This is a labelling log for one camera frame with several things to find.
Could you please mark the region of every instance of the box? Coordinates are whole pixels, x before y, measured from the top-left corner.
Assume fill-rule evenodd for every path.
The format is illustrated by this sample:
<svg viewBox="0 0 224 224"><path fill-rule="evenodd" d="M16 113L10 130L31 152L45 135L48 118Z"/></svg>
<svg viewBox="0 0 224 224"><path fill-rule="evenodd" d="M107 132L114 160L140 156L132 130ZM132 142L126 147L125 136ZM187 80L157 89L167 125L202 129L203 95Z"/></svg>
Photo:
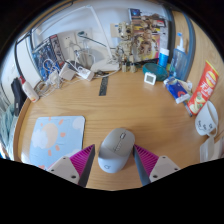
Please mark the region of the box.
<svg viewBox="0 0 224 224"><path fill-rule="evenodd" d="M41 42L33 51L33 59L44 81L46 81L51 73L52 60L55 67L60 71L64 65L64 56L62 54L57 34L52 35Z"/></svg>

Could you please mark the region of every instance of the small white box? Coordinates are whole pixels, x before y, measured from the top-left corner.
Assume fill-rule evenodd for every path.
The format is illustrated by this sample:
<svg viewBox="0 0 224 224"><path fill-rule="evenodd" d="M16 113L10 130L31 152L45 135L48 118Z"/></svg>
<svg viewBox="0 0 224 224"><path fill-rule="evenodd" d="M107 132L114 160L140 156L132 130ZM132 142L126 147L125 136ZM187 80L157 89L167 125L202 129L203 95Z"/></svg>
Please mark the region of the small white box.
<svg viewBox="0 0 224 224"><path fill-rule="evenodd" d="M76 74L76 72L68 67L68 63L65 63L60 71L59 76L66 80L72 80L72 78L74 77L75 74Z"/></svg>

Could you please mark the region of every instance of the cup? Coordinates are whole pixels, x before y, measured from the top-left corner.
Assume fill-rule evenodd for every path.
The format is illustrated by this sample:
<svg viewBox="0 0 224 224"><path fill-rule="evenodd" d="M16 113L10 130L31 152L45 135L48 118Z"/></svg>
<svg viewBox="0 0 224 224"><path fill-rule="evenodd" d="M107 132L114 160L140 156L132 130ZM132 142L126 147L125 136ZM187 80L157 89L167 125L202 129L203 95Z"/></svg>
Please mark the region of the cup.
<svg viewBox="0 0 224 224"><path fill-rule="evenodd" d="M218 131L218 113L211 101L207 101L195 119L195 127L199 135L215 137Z"/></svg>

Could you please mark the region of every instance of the gray computer mouse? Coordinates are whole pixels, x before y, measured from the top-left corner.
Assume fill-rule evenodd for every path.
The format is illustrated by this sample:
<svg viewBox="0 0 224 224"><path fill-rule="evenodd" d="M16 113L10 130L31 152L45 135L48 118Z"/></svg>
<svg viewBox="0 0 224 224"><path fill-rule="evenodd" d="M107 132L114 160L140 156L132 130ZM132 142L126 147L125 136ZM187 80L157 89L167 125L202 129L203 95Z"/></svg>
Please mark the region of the gray computer mouse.
<svg viewBox="0 0 224 224"><path fill-rule="evenodd" d="M107 173L116 173L126 164L135 143L135 136L124 128L112 130L100 146L98 163Z"/></svg>

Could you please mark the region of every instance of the plastic container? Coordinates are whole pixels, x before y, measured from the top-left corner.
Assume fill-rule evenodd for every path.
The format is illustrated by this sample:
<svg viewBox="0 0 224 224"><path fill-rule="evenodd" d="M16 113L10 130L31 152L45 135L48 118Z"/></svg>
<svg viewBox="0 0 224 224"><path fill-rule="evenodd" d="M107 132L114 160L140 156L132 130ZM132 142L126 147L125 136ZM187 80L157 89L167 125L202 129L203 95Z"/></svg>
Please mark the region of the plastic container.
<svg viewBox="0 0 224 224"><path fill-rule="evenodd" d="M197 115L205 103L209 100L217 84L219 74L206 60L204 71L196 90L188 101L187 106L192 114Z"/></svg>
<svg viewBox="0 0 224 224"><path fill-rule="evenodd" d="M143 73L150 72L156 75L156 81L164 81L168 77L166 69L154 63L146 63L142 68Z"/></svg>
<svg viewBox="0 0 224 224"><path fill-rule="evenodd" d="M39 100L39 96L37 95L37 93L34 91L34 89L32 88L32 86L30 85L29 82L26 82L26 80L22 77L20 77L21 83L22 83L22 89L25 92L25 94L27 95L27 97L33 102L35 103L37 100Z"/></svg>
<svg viewBox="0 0 224 224"><path fill-rule="evenodd" d="M165 49L165 48L160 49L158 65L166 68L167 61L168 61L168 58L169 58L169 52L170 51Z"/></svg>
<svg viewBox="0 0 224 224"><path fill-rule="evenodd" d="M176 79L184 80L183 71L186 67L187 55L183 47L183 35L182 33L177 33L177 35L180 37L180 45L173 51L169 74Z"/></svg>

